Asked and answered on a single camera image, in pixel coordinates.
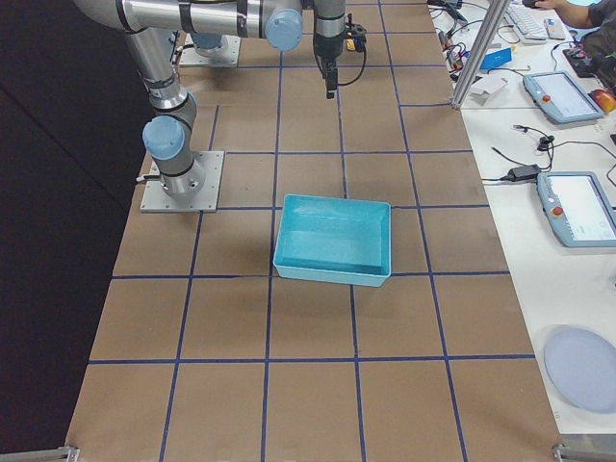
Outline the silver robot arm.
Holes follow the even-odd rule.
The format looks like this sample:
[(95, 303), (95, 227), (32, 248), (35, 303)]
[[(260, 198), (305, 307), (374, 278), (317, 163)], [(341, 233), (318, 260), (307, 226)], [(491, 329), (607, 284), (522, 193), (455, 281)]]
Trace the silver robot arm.
[(295, 49), (305, 10), (313, 15), (313, 53), (331, 99), (339, 87), (337, 60), (347, 33), (344, 1), (181, 1), (179, 18), (197, 52), (210, 58), (226, 46), (227, 37), (264, 39), (280, 52)]
[(143, 142), (170, 197), (191, 197), (203, 188), (190, 139), (196, 100), (179, 82), (161, 30), (191, 35), (266, 39), (279, 51), (297, 47), (303, 31), (300, 1), (77, 1), (93, 21), (124, 33), (156, 117), (143, 128)]

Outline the person forearm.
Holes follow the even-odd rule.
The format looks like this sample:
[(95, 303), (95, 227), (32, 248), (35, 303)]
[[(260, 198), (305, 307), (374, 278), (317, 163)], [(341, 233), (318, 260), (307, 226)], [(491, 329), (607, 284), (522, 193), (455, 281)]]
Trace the person forearm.
[(577, 29), (600, 27), (603, 22), (591, 15), (589, 7), (576, 5), (566, 0), (536, 1), (535, 6), (539, 9), (555, 11), (563, 23)]

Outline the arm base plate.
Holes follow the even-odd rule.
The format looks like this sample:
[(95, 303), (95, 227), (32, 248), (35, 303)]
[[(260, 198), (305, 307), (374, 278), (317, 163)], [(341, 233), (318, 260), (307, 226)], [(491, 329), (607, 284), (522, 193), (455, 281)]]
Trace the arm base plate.
[(191, 35), (186, 35), (179, 48), (178, 65), (183, 67), (236, 67), (240, 57), (241, 39), (222, 36), (219, 47), (197, 48)]
[(163, 175), (151, 163), (140, 210), (143, 213), (214, 213), (218, 208), (223, 151), (193, 151), (192, 169), (182, 176)]

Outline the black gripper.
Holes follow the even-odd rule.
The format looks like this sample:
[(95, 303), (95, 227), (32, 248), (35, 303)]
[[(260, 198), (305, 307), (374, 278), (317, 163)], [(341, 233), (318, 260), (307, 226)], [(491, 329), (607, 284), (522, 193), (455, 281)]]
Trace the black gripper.
[(342, 54), (342, 45), (316, 45), (315, 56), (321, 77), (325, 82), (326, 98), (333, 99), (338, 89), (337, 60)]

